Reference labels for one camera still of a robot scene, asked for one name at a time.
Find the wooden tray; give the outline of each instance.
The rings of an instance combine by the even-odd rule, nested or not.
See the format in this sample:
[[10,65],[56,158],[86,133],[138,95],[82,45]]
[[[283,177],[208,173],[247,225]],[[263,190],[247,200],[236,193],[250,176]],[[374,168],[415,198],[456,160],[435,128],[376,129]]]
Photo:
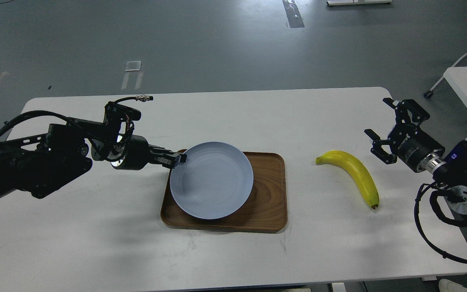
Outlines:
[[161,220],[171,228],[275,233],[287,223],[284,159],[276,153],[244,152],[253,168],[253,188],[233,214],[206,220],[183,211],[170,191],[170,174],[161,205]]

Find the white shoe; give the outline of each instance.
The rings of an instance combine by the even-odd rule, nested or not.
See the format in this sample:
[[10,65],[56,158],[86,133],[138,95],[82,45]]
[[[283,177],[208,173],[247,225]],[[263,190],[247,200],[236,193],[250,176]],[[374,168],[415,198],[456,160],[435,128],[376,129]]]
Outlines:
[[463,287],[460,284],[452,282],[447,279],[441,279],[439,281],[439,291],[440,292],[467,292],[467,288]]

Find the banana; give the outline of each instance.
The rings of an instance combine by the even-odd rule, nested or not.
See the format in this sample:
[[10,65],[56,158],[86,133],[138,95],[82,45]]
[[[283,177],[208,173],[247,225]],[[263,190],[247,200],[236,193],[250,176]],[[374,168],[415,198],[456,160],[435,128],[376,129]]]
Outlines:
[[371,174],[368,172],[367,168],[365,168],[363,163],[361,163],[361,161],[356,157],[347,152],[332,150],[326,152],[320,157],[317,157],[315,162],[317,165],[331,164],[343,168],[356,182],[365,203],[367,203],[367,205],[372,209],[376,209],[378,207],[379,196],[376,185],[374,184]]

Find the concrete floor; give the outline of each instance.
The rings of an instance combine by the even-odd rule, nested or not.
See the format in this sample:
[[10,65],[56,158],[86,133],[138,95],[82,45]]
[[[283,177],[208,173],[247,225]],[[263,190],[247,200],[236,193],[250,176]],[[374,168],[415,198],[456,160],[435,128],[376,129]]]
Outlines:
[[[304,28],[289,28],[279,0],[0,4],[0,127],[37,97],[381,86],[396,100],[417,100],[432,116],[424,130],[447,149],[467,137],[467,111],[446,82],[422,96],[467,52],[467,0],[296,2]],[[141,86],[132,73],[122,89],[134,60],[143,62]],[[467,286],[467,275],[448,278]],[[438,290],[421,279],[366,284],[371,292]]]

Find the plate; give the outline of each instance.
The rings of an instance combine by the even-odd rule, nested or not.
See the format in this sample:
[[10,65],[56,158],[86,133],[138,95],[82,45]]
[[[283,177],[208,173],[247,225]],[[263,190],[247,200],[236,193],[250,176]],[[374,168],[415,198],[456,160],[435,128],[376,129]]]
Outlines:
[[170,190],[178,206],[201,219],[218,219],[239,209],[250,196],[253,170],[234,146],[206,142],[185,151],[187,161],[171,172]]

